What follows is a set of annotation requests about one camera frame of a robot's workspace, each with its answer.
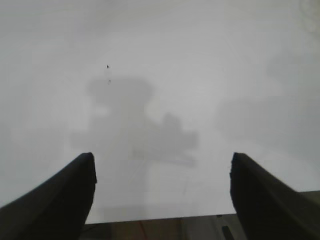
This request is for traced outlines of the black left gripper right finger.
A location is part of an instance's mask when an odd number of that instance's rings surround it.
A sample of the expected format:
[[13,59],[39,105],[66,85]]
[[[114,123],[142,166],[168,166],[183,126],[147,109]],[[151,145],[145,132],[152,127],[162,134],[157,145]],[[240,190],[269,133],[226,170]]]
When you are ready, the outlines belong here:
[[231,160],[230,196],[249,240],[318,240],[320,205],[245,153]]

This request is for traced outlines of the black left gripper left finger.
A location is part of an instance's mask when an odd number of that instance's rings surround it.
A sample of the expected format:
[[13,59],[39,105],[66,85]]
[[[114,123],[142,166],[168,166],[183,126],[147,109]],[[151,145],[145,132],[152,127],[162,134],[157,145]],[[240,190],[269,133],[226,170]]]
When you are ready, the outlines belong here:
[[97,184],[95,158],[82,153],[55,175],[0,208],[2,240],[77,240]]

